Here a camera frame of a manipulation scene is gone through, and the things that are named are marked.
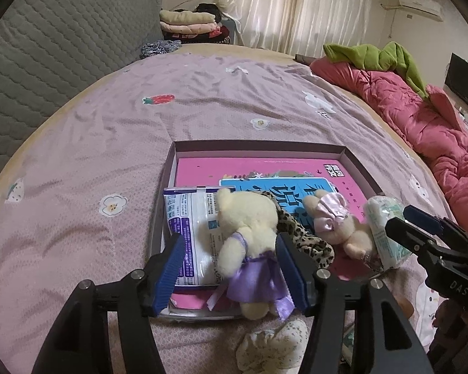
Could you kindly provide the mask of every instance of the television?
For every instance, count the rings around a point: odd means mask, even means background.
[[[468,104],[468,62],[454,53],[451,56],[445,84]]]

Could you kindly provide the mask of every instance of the cream teddy bear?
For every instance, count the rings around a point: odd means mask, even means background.
[[[314,218],[315,233],[331,245],[343,243],[343,250],[352,259],[363,259],[376,250],[368,224],[360,223],[339,192],[317,190],[303,197],[307,213]]]
[[[228,279],[227,297],[240,303],[248,319],[269,311],[285,319],[294,306],[275,259],[275,204],[256,192],[228,188],[217,192],[217,204],[218,224],[227,237],[217,266]]]

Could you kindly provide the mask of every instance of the air conditioner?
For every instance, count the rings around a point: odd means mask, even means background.
[[[444,21],[442,6],[434,0],[399,0],[397,6],[381,5],[385,10],[403,10],[438,22]]]

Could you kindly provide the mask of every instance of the red blanket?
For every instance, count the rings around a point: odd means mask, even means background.
[[[442,89],[428,85],[423,101],[393,72],[363,71],[327,58],[314,74],[357,94],[427,162],[454,217],[468,232],[468,132]]]

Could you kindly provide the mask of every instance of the curtain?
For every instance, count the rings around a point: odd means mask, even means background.
[[[233,18],[241,45],[322,56],[322,45],[357,45],[367,29],[372,0],[219,0]]]

